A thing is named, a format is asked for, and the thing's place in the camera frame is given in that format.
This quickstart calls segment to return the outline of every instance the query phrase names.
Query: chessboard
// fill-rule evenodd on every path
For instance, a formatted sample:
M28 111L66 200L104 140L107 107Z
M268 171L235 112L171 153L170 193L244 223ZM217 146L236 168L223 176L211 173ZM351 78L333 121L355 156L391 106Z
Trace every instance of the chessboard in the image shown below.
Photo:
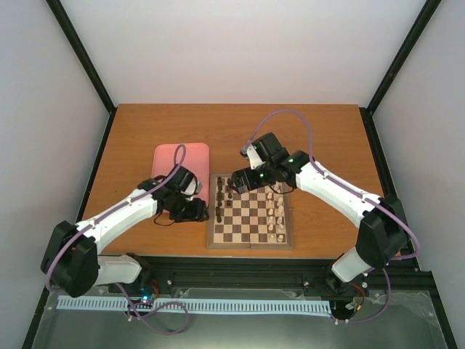
M281 194L289 187L276 183L240 195L229 188L229 179L230 174L210 176L207 247L293 249L291 206Z

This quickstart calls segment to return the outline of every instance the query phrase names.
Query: gray wall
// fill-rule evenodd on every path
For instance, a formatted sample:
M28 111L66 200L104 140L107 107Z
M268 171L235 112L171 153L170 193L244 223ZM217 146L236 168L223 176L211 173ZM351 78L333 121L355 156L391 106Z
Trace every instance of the gray wall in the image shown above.
M424 0L63 0L117 103L368 104Z
M54 225L75 220L105 111L45 1L0 1L0 338L20 348Z
M419 258L465 348L465 2L443 1L375 114Z

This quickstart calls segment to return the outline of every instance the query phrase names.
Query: pink cutting board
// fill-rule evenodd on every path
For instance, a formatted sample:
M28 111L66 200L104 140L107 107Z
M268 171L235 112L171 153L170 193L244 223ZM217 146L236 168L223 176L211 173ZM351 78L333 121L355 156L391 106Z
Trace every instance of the pink cutting board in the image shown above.
M209 178L210 178L210 148L205 143L184 143L186 157L183 167L191 171L202 183L201 192L196 198L205 200L209 204ZM167 175L174 167L174 151L178 144L162 144L153 154L152 177ZM178 151L177 160L181 159L182 150Z

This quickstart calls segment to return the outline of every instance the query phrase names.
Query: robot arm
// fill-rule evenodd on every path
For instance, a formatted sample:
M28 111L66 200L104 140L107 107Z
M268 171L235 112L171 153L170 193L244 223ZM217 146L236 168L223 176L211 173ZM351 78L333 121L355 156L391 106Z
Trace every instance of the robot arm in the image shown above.
M286 182L292 188L311 193L346 216L359 228L355 247L343 254L332 266L326 282L338 292L371 268L384 268L408 242L405 231L373 204L379 204L406 221L400 200L395 196L380 198L361 190L329 172L309 155L297 151L289 155L273 133L253 141L241 152L250 167L232 174L230 187L238 193L275 182Z
M71 297L79 297L94 285L134 282L142 267L133 257L99 256L111 241L164 209L175 222L208 219L206 202L193 198L200 192L201 183L192 172L180 167L163 187L147 194L160 184L159 180L160 177L145 180L126 198L88 220L75 225L66 221L58 224L42 260L42 271L47 273L64 245L81 233L52 271L51 279L55 284Z

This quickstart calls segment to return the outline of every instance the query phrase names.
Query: wooden table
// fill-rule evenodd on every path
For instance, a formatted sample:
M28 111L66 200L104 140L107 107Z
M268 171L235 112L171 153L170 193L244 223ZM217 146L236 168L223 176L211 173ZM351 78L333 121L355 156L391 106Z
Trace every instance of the wooden table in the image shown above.
M164 143L210 147L210 173L247 166L238 151L257 124L281 108L303 113L313 129L314 155L326 168L354 185L382 193L360 112L356 105L119 105L84 218L112 206L150 177L153 151ZM271 118L260 130L274 132L289 153L308 151L302 121L292 114ZM108 254L133 252L163 256L338 257L352 248L357 229L332 207L297 190L293 250L206 248L207 222L171 227L146 220L117 238Z

